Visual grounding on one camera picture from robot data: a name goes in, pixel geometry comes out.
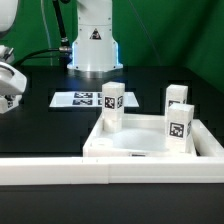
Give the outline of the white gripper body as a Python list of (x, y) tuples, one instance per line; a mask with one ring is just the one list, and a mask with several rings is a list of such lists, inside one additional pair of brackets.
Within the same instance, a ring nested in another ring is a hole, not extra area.
[(13, 49), (0, 45), (0, 95), (21, 95), (27, 84), (27, 78), (9, 64)]

